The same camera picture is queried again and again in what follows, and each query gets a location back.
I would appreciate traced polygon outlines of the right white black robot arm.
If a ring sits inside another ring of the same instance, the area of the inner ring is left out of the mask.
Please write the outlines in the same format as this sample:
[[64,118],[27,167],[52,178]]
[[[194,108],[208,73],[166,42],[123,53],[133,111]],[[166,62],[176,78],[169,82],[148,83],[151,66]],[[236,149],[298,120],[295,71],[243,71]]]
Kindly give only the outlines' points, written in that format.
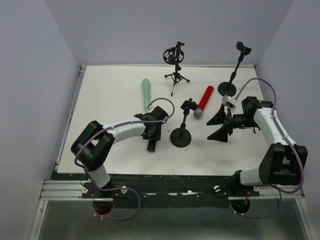
[[273,103],[248,96],[241,102],[243,113],[232,114],[235,104],[234,99],[223,100],[218,112],[206,123],[221,127],[207,139],[226,143],[234,129],[258,129],[268,147],[259,167],[235,173],[239,183],[244,186],[299,185],[308,150],[283,129]]

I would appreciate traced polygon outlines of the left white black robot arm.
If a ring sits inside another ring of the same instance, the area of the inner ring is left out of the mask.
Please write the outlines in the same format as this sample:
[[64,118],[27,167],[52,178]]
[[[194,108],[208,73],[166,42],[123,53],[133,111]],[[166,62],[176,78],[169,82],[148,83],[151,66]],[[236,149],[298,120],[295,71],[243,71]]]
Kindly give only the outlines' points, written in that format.
[[104,188],[111,180],[104,162],[112,146],[120,141],[142,137],[148,141],[147,151],[153,153],[161,140],[162,124],[168,113],[161,107],[155,107],[149,113],[139,113],[128,122],[115,125],[102,125],[91,121],[71,145],[71,152],[77,156],[89,177],[99,187]]

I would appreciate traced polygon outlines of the short black round-base stand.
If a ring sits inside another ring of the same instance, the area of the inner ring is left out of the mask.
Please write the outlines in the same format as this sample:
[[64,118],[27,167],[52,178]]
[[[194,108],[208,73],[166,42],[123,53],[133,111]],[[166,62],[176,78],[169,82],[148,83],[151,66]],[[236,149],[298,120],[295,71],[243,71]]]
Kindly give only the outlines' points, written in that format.
[[192,140],[191,133],[186,129],[186,120],[190,110],[195,111],[198,104],[192,98],[185,100],[180,107],[183,110],[183,120],[180,127],[174,129],[170,134],[170,142],[178,148],[187,147]]

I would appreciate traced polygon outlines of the black microphone silver grille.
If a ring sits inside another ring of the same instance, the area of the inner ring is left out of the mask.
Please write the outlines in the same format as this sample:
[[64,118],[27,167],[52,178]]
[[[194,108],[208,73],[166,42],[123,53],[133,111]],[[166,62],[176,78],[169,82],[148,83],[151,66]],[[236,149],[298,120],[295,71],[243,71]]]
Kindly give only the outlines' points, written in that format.
[[149,140],[147,144],[147,151],[149,153],[154,153],[156,150],[157,140]]

